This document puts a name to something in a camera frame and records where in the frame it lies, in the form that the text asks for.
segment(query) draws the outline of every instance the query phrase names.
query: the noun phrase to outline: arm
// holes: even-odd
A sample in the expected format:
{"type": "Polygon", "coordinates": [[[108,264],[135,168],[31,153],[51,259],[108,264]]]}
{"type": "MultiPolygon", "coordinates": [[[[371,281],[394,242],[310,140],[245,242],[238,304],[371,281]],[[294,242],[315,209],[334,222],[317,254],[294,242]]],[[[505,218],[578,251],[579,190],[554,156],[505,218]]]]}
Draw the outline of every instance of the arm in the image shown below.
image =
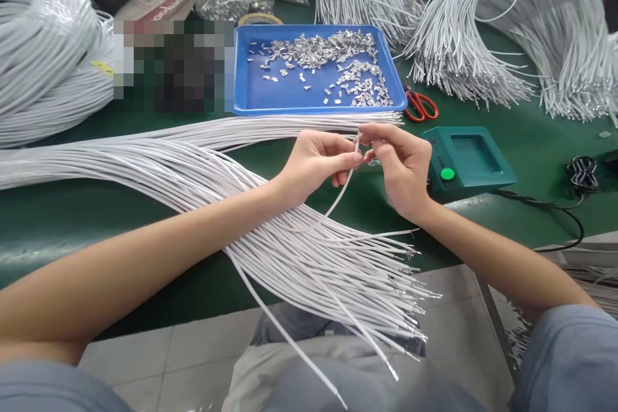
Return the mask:
{"type": "Polygon", "coordinates": [[[281,174],[261,187],[107,239],[0,292],[0,362],[77,364],[100,332],[180,274],[362,162],[341,135],[303,131],[281,174]]]}
{"type": "Polygon", "coordinates": [[[426,182],[431,144],[395,126],[365,124],[361,142],[373,142],[365,161],[377,157],[386,192],[397,212],[456,254],[483,280],[536,320],[566,304],[597,304],[558,266],[434,202],[426,182]]]}

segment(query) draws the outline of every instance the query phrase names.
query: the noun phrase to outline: green button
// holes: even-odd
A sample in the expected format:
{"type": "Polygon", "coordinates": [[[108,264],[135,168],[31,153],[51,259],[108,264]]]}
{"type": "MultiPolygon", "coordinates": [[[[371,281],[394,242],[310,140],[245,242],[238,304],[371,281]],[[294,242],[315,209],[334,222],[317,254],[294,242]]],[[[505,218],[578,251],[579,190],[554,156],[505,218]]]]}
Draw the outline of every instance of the green button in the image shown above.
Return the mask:
{"type": "Polygon", "coordinates": [[[440,177],[442,180],[453,180],[455,178],[455,171],[446,167],[440,171],[440,177]]]}

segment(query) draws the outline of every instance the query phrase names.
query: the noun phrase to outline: person's right hand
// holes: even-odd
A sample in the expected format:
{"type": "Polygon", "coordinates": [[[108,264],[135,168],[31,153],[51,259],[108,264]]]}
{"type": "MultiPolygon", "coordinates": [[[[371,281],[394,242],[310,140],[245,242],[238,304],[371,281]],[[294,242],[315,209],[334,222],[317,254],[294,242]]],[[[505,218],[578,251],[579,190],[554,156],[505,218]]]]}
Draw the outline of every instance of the person's right hand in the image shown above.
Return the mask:
{"type": "Polygon", "coordinates": [[[359,130],[361,144],[373,144],[363,161],[380,160],[389,200],[401,216],[419,225],[434,204],[427,194],[431,144],[391,124],[372,122],[359,130]]]}

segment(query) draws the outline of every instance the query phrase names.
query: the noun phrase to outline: green machine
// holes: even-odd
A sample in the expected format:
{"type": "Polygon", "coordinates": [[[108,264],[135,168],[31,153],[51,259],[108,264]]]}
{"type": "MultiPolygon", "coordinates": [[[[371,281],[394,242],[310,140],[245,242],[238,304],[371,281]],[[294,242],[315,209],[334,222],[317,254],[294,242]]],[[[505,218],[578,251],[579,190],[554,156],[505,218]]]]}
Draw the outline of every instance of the green machine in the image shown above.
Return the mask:
{"type": "Polygon", "coordinates": [[[421,138],[433,147],[429,192],[450,203],[517,182],[489,131],[484,127],[436,127],[421,138]]]}

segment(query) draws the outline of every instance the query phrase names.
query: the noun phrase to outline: tape roll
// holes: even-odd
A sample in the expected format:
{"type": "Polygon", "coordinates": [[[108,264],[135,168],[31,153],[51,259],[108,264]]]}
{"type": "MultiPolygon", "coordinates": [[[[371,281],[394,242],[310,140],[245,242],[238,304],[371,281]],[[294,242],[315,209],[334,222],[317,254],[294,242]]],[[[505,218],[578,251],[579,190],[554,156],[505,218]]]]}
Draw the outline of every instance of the tape roll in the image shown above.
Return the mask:
{"type": "Polygon", "coordinates": [[[239,26],[250,24],[283,24],[283,22],[278,17],[266,13],[249,13],[238,20],[239,26]]]}

